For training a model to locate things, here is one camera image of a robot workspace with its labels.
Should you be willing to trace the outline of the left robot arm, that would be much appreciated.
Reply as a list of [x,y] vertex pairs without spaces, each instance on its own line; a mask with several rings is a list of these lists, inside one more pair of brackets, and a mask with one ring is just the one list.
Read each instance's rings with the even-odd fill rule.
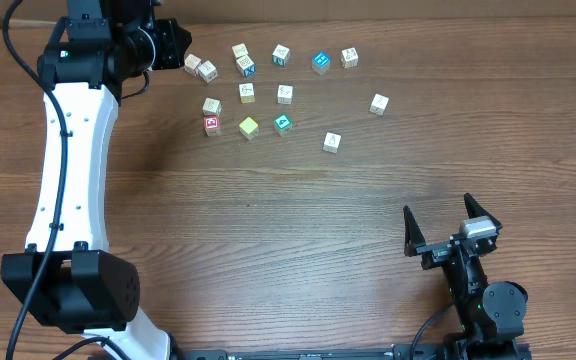
[[179,359],[174,337],[140,307],[136,267],[109,250],[105,185],[124,81],[178,69],[191,34],[154,0],[71,0],[30,77],[44,93],[46,144],[37,209],[0,275],[18,320],[97,344],[110,359]]

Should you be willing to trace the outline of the green top wooden block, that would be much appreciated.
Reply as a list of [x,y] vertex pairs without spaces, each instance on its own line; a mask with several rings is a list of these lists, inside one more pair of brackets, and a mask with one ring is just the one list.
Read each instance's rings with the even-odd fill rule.
[[275,131],[280,136],[284,136],[289,130],[292,129],[293,122],[286,114],[282,114],[274,120],[273,126]]

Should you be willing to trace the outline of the green L wooden block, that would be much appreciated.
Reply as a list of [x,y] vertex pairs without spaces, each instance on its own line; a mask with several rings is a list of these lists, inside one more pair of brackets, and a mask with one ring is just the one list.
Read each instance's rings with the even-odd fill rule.
[[277,91],[277,102],[279,104],[291,104],[293,102],[294,87],[280,84]]

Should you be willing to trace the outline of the yellow top wooden block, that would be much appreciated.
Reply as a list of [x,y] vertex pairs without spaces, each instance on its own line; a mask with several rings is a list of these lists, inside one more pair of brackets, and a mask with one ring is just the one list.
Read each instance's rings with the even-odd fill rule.
[[239,130],[247,140],[251,140],[258,135],[259,124],[253,118],[247,117],[239,124]]

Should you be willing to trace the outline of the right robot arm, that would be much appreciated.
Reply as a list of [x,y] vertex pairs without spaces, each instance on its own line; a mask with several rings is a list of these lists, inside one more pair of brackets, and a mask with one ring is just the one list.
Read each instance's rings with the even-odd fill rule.
[[[428,244],[409,207],[403,208],[404,254],[419,256],[424,270],[440,268],[446,278],[451,302],[434,313],[417,331],[410,345],[395,347],[407,359],[530,359],[530,346],[519,344],[528,294],[515,282],[490,283],[480,258],[497,249],[502,223],[466,193],[468,218],[445,242]],[[422,335],[450,308],[461,324],[440,344],[422,346]]]

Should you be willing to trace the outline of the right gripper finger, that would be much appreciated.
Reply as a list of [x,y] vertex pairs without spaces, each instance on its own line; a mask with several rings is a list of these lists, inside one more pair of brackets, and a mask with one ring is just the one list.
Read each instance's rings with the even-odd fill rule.
[[470,219],[487,216],[497,230],[502,229],[502,223],[485,210],[470,193],[464,194],[464,204]]
[[408,257],[418,255],[418,249],[426,245],[425,237],[409,206],[403,208],[405,224],[404,254]]

